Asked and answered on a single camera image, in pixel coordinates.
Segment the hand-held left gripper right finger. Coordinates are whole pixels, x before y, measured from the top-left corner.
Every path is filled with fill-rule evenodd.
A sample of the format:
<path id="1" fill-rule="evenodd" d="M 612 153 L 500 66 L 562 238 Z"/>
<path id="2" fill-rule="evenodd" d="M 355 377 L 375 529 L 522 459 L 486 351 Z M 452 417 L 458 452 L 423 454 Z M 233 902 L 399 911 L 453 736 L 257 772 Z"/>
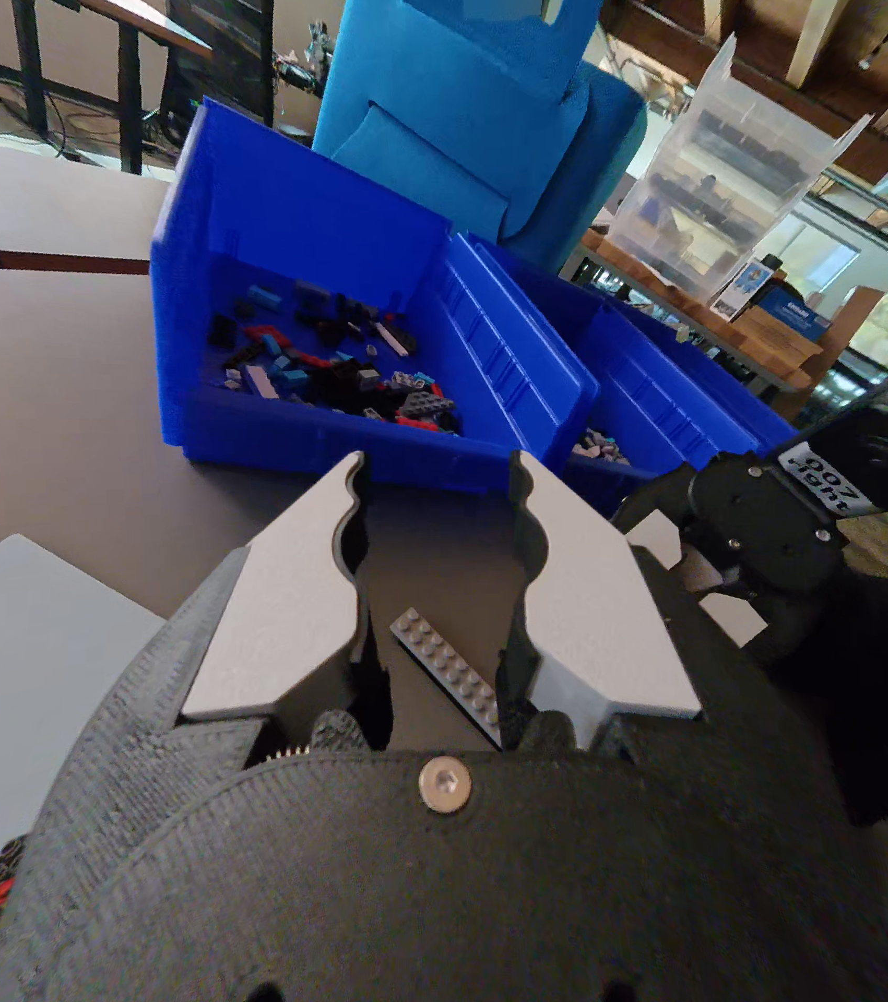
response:
<path id="1" fill-rule="evenodd" d="M 497 669 L 503 744 L 557 711 L 595 749 L 621 714 L 694 720 L 701 701 L 624 534 L 533 455 L 510 455 L 524 586 Z"/>

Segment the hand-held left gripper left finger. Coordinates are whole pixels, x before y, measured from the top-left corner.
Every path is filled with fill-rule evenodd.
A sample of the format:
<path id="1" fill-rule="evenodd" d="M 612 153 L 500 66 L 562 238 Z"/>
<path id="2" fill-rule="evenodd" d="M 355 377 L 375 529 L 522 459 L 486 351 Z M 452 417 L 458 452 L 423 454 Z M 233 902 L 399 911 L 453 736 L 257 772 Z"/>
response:
<path id="1" fill-rule="evenodd" d="M 303 746 L 328 710 L 346 710 L 385 749 L 394 714 L 370 602 L 368 469 L 350 452 L 247 545 L 181 713 L 192 721 L 266 718 Z"/>

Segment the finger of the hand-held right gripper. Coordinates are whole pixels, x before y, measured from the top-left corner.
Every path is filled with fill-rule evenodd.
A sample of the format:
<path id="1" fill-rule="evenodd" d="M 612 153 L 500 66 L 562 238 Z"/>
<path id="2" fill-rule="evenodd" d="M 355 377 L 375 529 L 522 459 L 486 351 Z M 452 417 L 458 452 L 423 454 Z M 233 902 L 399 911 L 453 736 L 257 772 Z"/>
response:
<path id="1" fill-rule="evenodd" d="M 681 530 L 691 514 L 688 490 L 695 474 L 694 467 L 683 463 L 642 482 L 612 516 L 612 525 L 628 543 L 648 550 L 667 570 L 685 558 Z"/>
<path id="2" fill-rule="evenodd" d="M 703 595 L 698 605 L 738 648 L 746 647 L 767 629 L 766 620 L 743 598 L 711 592 Z"/>

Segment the pile of toy bricks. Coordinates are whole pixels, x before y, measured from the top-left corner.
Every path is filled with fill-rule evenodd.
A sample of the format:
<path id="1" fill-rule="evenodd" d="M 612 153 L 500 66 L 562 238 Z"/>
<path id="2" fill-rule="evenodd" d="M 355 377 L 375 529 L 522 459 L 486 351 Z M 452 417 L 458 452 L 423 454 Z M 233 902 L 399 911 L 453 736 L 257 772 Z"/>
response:
<path id="1" fill-rule="evenodd" d="M 598 429 L 586 427 L 573 445 L 571 455 L 592 460 L 601 460 L 621 466 L 630 466 L 630 460 L 621 450 L 616 439 Z"/>
<path id="2" fill-rule="evenodd" d="M 418 366 L 410 319 L 312 282 L 251 283 L 212 314 L 214 387 L 429 433 L 461 437 L 456 403 Z"/>

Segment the blue plastic bin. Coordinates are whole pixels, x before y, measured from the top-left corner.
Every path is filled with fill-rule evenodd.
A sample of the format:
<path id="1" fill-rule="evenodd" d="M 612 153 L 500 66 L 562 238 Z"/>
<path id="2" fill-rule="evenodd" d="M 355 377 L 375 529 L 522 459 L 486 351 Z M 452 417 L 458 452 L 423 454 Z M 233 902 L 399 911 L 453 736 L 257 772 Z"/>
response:
<path id="1" fill-rule="evenodd" d="M 405 312 L 462 436 L 214 387 L 214 311 L 251 283 L 297 280 Z M 503 491 L 514 450 L 562 472 L 599 389 L 446 220 L 210 100 L 162 207 L 150 281 L 163 439 L 192 462 L 323 474 L 362 450 L 380 482 Z"/>
<path id="2" fill-rule="evenodd" d="M 609 308 L 646 335 L 703 393 L 759 440 L 764 452 L 790 439 L 796 432 L 748 388 L 720 367 L 695 344 L 679 342 L 676 331 L 636 307 L 611 303 Z"/>
<path id="3" fill-rule="evenodd" d="M 631 468 L 653 477 L 716 454 L 769 446 L 667 356 L 608 296 L 524 263 L 470 235 L 470 244 L 516 287 L 598 382 L 586 426 L 615 440 Z"/>

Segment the grey plate with red bricks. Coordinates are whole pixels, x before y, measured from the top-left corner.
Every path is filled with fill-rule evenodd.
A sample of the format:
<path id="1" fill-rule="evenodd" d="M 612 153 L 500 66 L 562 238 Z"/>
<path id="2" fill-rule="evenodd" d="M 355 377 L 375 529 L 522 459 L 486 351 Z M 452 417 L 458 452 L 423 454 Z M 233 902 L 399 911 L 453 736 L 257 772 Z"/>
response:
<path id="1" fill-rule="evenodd" d="M 417 609 L 389 627 L 400 647 L 496 749 L 503 749 L 496 690 Z"/>

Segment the person's right forearm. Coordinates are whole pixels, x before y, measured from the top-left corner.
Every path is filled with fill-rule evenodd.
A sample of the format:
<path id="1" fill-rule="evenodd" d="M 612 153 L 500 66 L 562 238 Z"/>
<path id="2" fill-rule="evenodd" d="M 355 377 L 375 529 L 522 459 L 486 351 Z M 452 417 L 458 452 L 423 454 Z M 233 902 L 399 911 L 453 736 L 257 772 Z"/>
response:
<path id="1" fill-rule="evenodd" d="M 762 599 L 748 650 L 812 703 L 851 822 L 888 819 L 888 578 L 842 566 L 804 596 Z"/>

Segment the blue cardboard box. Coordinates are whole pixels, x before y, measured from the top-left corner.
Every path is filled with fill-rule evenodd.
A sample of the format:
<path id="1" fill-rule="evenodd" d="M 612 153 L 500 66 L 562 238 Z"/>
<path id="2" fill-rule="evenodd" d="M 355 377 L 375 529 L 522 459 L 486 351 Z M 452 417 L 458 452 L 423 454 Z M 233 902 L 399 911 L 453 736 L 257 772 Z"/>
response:
<path id="1" fill-rule="evenodd" d="M 828 330 L 831 321 L 809 307 L 801 294 L 788 282 L 772 277 L 751 297 L 737 319 L 760 315 L 779 321 L 791 331 L 815 343 Z"/>

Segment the wooden workbench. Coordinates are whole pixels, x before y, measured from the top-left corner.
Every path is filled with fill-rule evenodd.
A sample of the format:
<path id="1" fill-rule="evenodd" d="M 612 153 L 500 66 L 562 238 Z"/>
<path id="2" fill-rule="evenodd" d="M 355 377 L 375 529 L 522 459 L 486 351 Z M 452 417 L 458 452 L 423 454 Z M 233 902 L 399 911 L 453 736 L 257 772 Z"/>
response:
<path id="1" fill-rule="evenodd" d="M 813 388 L 813 378 L 804 367 L 810 359 L 821 354 L 821 348 L 785 325 L 758 319 L 756 311 L 735 321 L 723 319 L 687 293 L 663 282 L 653 270 L 593 229 L 584 232 L 577 248 L 664 309 L 668 315 L 687 324 L 706 342 L 733 357 L 767 385 L 788 394 Z"/>

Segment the open instruction booklet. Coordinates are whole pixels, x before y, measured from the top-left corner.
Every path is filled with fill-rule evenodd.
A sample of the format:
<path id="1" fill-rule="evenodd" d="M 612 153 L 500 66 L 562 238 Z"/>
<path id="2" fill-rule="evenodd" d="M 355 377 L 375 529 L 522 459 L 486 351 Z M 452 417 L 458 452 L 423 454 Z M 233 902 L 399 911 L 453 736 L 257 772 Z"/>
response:
<path id="1" fill-rule="evenodd" d="M 25 536 L 0 541 L 0 850 L 32 830 L 82 727 L 163 622 Z"/>

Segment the clear plastic storage container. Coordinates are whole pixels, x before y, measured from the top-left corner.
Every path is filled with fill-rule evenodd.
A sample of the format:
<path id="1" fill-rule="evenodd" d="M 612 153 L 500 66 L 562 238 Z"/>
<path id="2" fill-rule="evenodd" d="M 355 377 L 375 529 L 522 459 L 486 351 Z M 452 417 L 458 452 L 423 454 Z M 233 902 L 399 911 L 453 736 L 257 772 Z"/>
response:
<path id="1" fill-rule="evenodd" d="M 608 240 L 709 305 L 873 119 L 834 138 L 731 73 L 731 34 L 615 213 Z"/>

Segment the light blue felt bag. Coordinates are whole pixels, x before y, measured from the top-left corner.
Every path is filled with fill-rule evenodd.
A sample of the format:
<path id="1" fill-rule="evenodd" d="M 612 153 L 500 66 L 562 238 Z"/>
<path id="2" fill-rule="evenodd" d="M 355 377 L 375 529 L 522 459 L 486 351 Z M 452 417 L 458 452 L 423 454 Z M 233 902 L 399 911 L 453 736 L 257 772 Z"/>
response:
<path id="1" fill-rule="evenodd" d="M 312 149 L 558 272 L 643 143 L 647 112 L 584 53 L 602 3 L 350 1 Z"/>

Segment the wooden wall structure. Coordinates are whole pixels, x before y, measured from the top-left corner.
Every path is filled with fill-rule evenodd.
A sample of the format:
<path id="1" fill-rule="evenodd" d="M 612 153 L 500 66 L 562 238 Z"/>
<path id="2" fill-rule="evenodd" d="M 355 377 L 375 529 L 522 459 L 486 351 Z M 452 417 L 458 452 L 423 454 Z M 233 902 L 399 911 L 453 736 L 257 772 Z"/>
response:
<path id="1" fill-rule="evenodd" d="M 888 172 L 888 1 L 615 1 L 600 22 L 692 85 L 735 36 L 733 77 L 829 135 L 871 115 L 838 167 Z"/>

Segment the black frame table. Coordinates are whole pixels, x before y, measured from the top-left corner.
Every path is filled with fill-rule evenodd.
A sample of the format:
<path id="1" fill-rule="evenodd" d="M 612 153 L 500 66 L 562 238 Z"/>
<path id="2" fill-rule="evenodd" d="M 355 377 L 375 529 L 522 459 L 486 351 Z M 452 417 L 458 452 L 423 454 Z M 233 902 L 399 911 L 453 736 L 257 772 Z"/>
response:
<path id="1" fill-rule="evenodd" d="M 140 81 L 139 37 L 144 35 L 168 49 L 183 49 L 195 56 L 212 57 L 212 48 L 178 23 L 143 1 L 61 2 L 73 11 L 89 10 L 113 21 L 118 30 L 117 118 L 121 169 L 142 172 L 143 107 Z M 17 51 L 20 60 L 24 107 L 5 99 L 1 103 L 38 138 L 49 138 L 48 90 L 44 82 L 35 1 L 13 1 Z"/>

